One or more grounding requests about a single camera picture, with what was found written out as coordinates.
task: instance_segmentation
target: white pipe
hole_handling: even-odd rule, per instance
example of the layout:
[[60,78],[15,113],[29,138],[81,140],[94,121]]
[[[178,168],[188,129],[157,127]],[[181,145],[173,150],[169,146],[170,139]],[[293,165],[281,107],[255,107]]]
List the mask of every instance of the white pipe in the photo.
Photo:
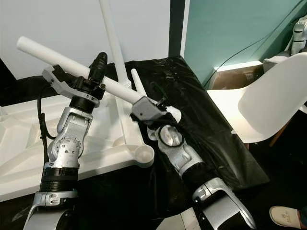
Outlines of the white pipe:
[[118,76],[118,82],[125,86],[131,86],[131,82],[128,80],[127,72],[125,68],[125,62],[123,54],[120,49],[119,41],[116,36],[115,27],[111,18],[111,10],[108,0],[100,0],[100,8],[102,16],[104,18],[106,33],[111,46],[116,73]]
[[136,69],[132,69],[132,70],[131,70],[131,74],[132,74],[132,78],[133,78],[133,81],[134,81],[134,85],[135,85],[136,91],[137,91],[139,94],[141,94],[141,95],[147,97],[147,93],[146,93],[146,91],[145,91],[145,89],[144,89],[144,87],[143,87],[143,84],[142,84],[142,82],[141,82],[141,79],[140,79],[140,77],[139,77],[138,72],[136,71]]
[[[26,37],[20,37],[17,42],[17,48],[27,54],[30,54],[52,66],[60,65],[63,70],[72,74],[73,76],[82,76],[87,78],[90,69],[80,63],[69,59],[68,57],[43,46],[35,41]],[[126,88],[108,77],[104,77],[102,83],[106,85],[106,91],[110,94],[123,99],[131,104],[136,103],[143,95],[140,93]],[[174,118],[179,122],[181,120],[180,110],[170,106],[167,108]]]

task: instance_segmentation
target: black tablecloth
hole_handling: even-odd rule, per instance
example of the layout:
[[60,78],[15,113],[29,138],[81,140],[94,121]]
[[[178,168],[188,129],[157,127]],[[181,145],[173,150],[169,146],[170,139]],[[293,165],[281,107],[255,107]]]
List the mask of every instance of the black tablecloth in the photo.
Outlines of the black tablecloth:
[[[269,181],[239,137],[231,134],[232,128],[182,57],[128,62],[131,80],[132,68],[138,71],[149,97],[159,100],[164,94],[169,105],[181,110],[180,124],[187,143],[226,184],[238,191]],[[108,65],[106,75],[117,78],[113,64]],[[35,100],[44,84],[41,76],[19,80],[1,93],[0,105]],[[50,89],[44,96],[55,94]],[[153,166],[131,166],[79,181],[76,212],[80,229],[150,229],[155,225],[153,220],[192,206],[186,187],[167,157],[156,142],[147,138],[142,124],[140,129],[145,143],[155,150]],[[0,229],[22,229],[32,199],[33,195],[28,195],[0,203]]]

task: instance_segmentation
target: teal wall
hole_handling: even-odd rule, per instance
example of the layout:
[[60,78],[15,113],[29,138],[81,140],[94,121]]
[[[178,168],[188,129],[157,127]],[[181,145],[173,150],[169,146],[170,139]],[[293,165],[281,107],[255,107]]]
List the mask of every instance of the teal wall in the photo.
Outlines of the teal wall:
[[[306,13],[300,0],[190,0],[184,58],[201,83],[230,56],[270,34],[226,64],[269,58],[285,45],[294,19]],[[296,9],[288,13],[299,3]]]

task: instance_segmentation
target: slipper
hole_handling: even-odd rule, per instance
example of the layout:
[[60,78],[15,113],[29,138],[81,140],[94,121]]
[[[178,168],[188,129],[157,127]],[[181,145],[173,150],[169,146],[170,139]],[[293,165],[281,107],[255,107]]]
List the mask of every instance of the slipper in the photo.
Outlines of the slipper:
[[270,217],[279,226],[301,229],[297,209],[274,206],[270,208]]

